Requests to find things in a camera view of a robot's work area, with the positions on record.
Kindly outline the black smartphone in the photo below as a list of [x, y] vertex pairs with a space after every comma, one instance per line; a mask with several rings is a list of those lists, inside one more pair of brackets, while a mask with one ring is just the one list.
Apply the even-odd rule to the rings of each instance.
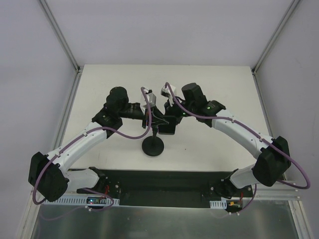
[[159, 124], [158, 133], [162, 135], [174, 135], [176, 129], [176, 118], [173, 116], [163, 116], [164, 123]]

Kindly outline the black phone stand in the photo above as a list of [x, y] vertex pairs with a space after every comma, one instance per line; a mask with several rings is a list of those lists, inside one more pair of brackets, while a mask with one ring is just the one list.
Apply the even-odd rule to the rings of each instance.
[[142, 151], [150, 157], [157, 157], [164, 151], [164, 142], [157, 136], [159, 131], [158, 126], [152, 127], [152, 135], [146, 137], [142, 142]]

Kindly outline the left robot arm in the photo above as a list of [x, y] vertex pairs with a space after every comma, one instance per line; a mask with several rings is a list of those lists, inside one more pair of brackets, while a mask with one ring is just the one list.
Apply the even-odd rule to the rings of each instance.
[[[54, 202], [65, 192], [82, 188], [89, 188], [95, 194], [104, 191], [106, 177], [95, 167], [75, 172], [69, 169], [87, 151], [115, 133], [132, 140], [141, 139], [163, 122], [154, 115], [156, 96], [152, 90], [142, 87], [141, 93], [141, 102], [130, 103], [125, 88], [112, 88], [103, 108], [79, 134], [47, 154], [37, 152], [32, 156], [28, 181], [33, 186], [34, 204]], [[122, 119], [141, 120], [146, 131], [139, 136], [126, 135], [119, 131]]]

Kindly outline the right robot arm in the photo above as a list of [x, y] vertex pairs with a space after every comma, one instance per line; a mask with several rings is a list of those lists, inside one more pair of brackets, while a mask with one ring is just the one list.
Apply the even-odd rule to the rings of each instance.
[[261, 183], [271, 187], [291, 166], [286, 159], [289, 155], [288, 142], [281, 136], [276, 139], [248, 128], [237, 121], [235, 116], [218, 101], [208, 101], [201, 87], [189, 83], [182, 87], [184, 98], [175, 96], [173, 87], [164, 85], [161, 95], [167, 98], [165, 114], [177, 118], [195, 116], [199, 122], [214, 128], [243, 146], [256, 159], [256, 163], [242, 169], [235, 169], [225, 179], [214, 185], [214, 192], [230, 199], [238, 195], [242, 188]]

